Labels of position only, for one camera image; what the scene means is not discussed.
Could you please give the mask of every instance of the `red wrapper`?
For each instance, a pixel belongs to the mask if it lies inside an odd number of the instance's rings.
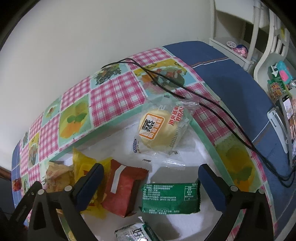
[[[140,183],[147,174],[146,169],[127,167],[112,159],[102,202],[103,208],[123,218],[131,215]]]

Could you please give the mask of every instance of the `black cable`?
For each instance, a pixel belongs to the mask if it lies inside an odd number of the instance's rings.
[[[183,96],[180,96],[180,95],[178,95],[178,94],[176,94],[176,93],[173,93],[173,92],[171,92],[170,90],[168,90],[168,89],[166,89],[166,88],[164,88],[163,86],[161,86],[158,82],[157,82],[157,80],[155,80],[154,79],[154,77],[150,74],[150,73],[153,73],[153,74],[155,74],[155,75],[158,75],[158,76],[161,76],[161,77],[163,77],[163,78],[165,78],[165,79],[167,79],[168,81],[170,81],[170,82],[172,82],[173,84],[175,84],[175,85],[177,85],[177,86],[179,86],[179,87],[181,87],[182,89],[184,89],[184,90],[186,90],[186,91],[188,91],[188,92],[190,92],[190,93],[192,93],[192,94],[194,94],[194,95],[196,95],[196,96],[198,96],[198,97],[200,97],[200,98],[202,98],[202,99],[205,99],[205,100],[207,100],[207,101],[209,101],[210,103],[212,103],[212,104],[214,104],[215,106],[217,106],[217,107],[219,107],[222,111],[224,111],[227,115],[228,115],[228,117],[235,123],[235,125],[239,128],[239,130],[242,132],[242,134],[244,135],[244,137],[249,141],[249,143],[251,144],[251,146],[249,146],[244,140],[242,140],[236,133],[235,133],[235,131],[234,130],[232,130],[231,129],[231,127],[222,119],[222,117],[220,117],[215,111],[213,111],[212,109],[210,109],[208,106],[206,106],[206,105],[204,105],[204,104],[202,104],[202,103],[199,103],[201,106],[203,106],[204,108],[207,108],[209,111],[211,111],[214,115],[216,115],[224,124],[225,124],[225,126],[234,134],[234,136],[236,137],[236,138],[238,138],[238,140],[239,141],[241,141],[246,147],[248,147],[250,150],[252,150],[252,151],[254,151],[255,153],[257,153],[260,157],[261,157],[261,159],[262,159],[262,161],[263,161],[263,163],[266,165],[266,167],[278,178],[278,180],[280,181],[280,183],[284,186],[284,187],[291,187],[291,185],[293,184],[293,182],[294,182],[294,179],[295,179],[295,171],[296,171],[296,169],[294,168],[292,171],[291,171],[291,173],[289,174],[289,175],[287,175],[287,176],[282,176],[282,175],[280,175],[277,171],[276,171],[276,168],[273,166],[273,164],[269,161],[269,160],[267,160],[267,158],[266,157],[264,157],[257,149],[256,149],[256,147],[253,145],[253,143],[252,143],[252,141],[249,139],[249,137],[247,136],[247,134],[244,132],[244,130],[240,127],[240,125],[236,122],[236,120],[234,120],[234,118],[223,108],[223,107],[221,107],[219,104],[217,104],[216,102],[214,102],[214,101],[212,101],[212,100],[210,100],[210,99],[208,99],[208,98],[206,98],[206,97],[204,97],[204,96],[202,96],[202,95],[200,95],[200,94],[198,94],[198,93],[196,93],[196,92],[194,92],[194,91],[192,91],[192,90],[190,90],[190,89],[188,89],[188,88],[186,88],[186,87],[184,87],[184,86],[182,86],[182,85],[180,85],[179,83],[177,83],[177,82],[175,82],[174,80],[172,80],[172,79],[170,79],[170,78],[168,78],[168,77],[166,77],[166,76],[164,76],[164,75],[162,75],[162,74],[160,74],[160,73],[158,73],[158,72],[154,72],[154,71],[152,71],[152,70],[149,70],[149,69],[146,69],[146,68],[144,68],[144,67],[142,67],[139,63],[137,63],[135,60],[133,60],[133,59],[131,59],[131,58],[125,58],[125,59],[122,59],[122,60],[120,60],[120,61],[117,61],[117,62],[113,62],[113,63],[110,63],[110,64],[107,64],[107,65],[105,65],[105,66],[103,66],[102,67],[102,69],[103,68],[105,68],[105,67],[107,67],[107,66],[109,66],[109,65],[113,65],[113,64],[119,64],[119,63],[123,63],[123,64],[134,64],[134,65],[136,65],[136,66],[138,66],[138,67],[140,67],[143,71],[145,71],[148,75],[149,75],[149,77],[152,79],[152,81],[157,85],[157,86],[159,86],[160,88],[162,88],[164,91],[166,91],[166,92],[169,92],[170,94],[172,94],[172,95],[174,95],[174,96],[176,96],[176,97],[178,97],[178,98],[181,98],[181,99],[185,99],[185,97],[183,97]],[[293,176],[293,180],[292,180],[292,183],[291,184],[289,184],[289,185],[286,185],[285,183],[283,183],[283,181],[288,181],[289,179],[290,179],[290,177],[292,176],[292,174],[294,174],[294,176]]]

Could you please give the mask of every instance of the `blue gripper pad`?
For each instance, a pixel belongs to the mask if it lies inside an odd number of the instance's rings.
[[[224,212],[227,206],[227,198],[230,195],[226,182],[221,177],[217,177],[207,164],[202,164],[198,168],[198,178],[215,209]]]
[[[83,186],[81,187],[80,191],[76,195],[76,209],[78,211],[83,211],[87,208],[90,200],[94,196],[94,193],[98,189],[98,186],[101,184],[104,177],[104,167],[103,165],[96,163],[92,169],[88,172],[88,174],[84,177],[81,177]]]

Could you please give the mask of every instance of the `oval logo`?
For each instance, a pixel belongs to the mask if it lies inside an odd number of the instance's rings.
[[[134,153],[137,152],[137,139],[135,139],[135,140],[133,141],[133,151],[134,151]]]

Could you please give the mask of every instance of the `chair backrest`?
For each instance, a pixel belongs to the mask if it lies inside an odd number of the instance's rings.
[[[290,33],[269,10],[269,35],[264,54],[254,69],[254,80],[268,93],[268,67],[284,60],[288,53]]]

